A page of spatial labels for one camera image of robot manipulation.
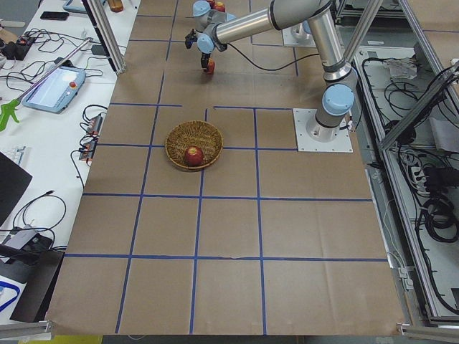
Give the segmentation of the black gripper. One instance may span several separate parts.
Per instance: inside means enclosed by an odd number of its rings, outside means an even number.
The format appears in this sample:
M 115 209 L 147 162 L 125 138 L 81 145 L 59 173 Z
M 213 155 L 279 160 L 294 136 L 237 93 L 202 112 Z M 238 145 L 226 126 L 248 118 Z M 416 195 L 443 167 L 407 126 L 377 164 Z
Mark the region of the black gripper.
M 212 56 L 212 40 L 206 35 L 192 29 L 184 39 L 186 49 L 191 49 L 194 45 L 201 52 L 200 63 L 202 71 L 208 73 L 209 59 Z

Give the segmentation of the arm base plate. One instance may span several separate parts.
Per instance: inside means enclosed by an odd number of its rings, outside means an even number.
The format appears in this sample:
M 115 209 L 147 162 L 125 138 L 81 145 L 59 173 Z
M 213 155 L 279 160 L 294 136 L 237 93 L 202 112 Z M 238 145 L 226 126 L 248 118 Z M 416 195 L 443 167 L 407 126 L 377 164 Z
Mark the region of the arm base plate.
M 285 47 L 316 47 L 307 21 L 283 29 L 282 35 Z
M 293 122 L 298 152 L 354 152 L 344 119 L 336 128 L 325 128 L 316 121 L 316 109 L 293 108 Z

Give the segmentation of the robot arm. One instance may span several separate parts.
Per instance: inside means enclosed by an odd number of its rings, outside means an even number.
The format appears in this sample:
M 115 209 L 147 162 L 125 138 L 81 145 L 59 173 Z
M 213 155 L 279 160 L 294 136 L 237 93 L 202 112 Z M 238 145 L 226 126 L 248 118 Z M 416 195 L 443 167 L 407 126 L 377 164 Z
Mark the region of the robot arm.
M 336 138 L 341 121 L 354 105 L 357 76 L 343 55 L 330 1 L 271 1 L 268 8 L 241 17 L 219 11 L 208 1 L 195 1 L 193 17 L 195 28 L 186 35 L 185 45 L 186 48 L 198 46 L 202 53 L 201 66 L 206 72 L 210 70 L 210 57 L 215 49 L 223 52 L 230 43 L 245 37 L 271 29 L 287 29 L 297 37 L 310 35 L 321 58 L 326 90 L 306 130 L 318 142 Z

